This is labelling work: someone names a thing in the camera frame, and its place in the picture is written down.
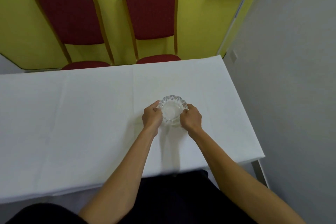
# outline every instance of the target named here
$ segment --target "red chair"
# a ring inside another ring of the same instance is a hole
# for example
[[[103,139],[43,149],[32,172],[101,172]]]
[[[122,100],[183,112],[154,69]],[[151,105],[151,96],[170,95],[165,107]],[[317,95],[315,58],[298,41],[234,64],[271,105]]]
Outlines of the red chair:
[[[181,60],[177,56],[178,0],[123,0],[131,30],[137,64]],[[174,36],[173,54],[155,55],[139,60],[137,39],[158,39]]]
[[[35,0],[69,62],[62,70],[110,66],[102,61],[72,62],[65,44],[105,44],[114,59],[97,0]]]

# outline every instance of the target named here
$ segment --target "person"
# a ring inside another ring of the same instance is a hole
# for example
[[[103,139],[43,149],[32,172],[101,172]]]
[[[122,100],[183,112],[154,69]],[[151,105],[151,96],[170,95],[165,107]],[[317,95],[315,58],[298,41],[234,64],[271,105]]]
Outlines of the person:
[[[35,204],[12,223],[305,223],[275,193],[236,164],[202,129],[191,104],[181,125],[204,155],[219,189],[198,170],[141,179],[162,112],[158,101],[144,109],[143,129],[128,153],[79,215],[53,204]]]

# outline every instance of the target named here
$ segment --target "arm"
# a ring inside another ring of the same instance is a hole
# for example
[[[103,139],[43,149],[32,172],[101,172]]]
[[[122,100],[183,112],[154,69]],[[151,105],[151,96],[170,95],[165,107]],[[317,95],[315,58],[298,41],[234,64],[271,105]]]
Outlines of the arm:
[[[145,108],[143,130],[98,194],[79,212],[89,224],[117,223],[132,209],[149,149],[162,123],[158,103]]]
[[[236,164],[202,130],[202,116],[197,108],[181,114],[181,125],[202,151],[220,190],[258,223],[305,223],[275,193]]]

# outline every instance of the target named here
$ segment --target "hand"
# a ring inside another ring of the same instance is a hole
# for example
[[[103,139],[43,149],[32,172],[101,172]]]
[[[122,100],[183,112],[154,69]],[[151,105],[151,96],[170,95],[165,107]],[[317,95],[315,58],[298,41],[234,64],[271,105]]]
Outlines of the hand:
[[[187,104],[189,110],[183,110],[180,115],[181,126],[190,133],[202,129],[202,115],[192,104]]]
[[[162,112],[156,108],[159,102],[158,100],[149,107],[146,107],[142,116],[143,128],[153,131],[154,136],[158,134],[158,128],[162,123]]]

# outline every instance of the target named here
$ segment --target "left hand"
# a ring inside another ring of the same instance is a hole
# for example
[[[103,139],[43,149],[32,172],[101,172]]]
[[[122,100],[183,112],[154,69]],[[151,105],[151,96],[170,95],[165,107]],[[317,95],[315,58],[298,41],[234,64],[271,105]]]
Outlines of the left hand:
[[[158,134],[158,128],[162,123],[162,112],[156,108],[159,104],[159,100],[152,103],[149,107],[146,107],[143,111],[142,122],[143,128],[152,130],[154,136]]]

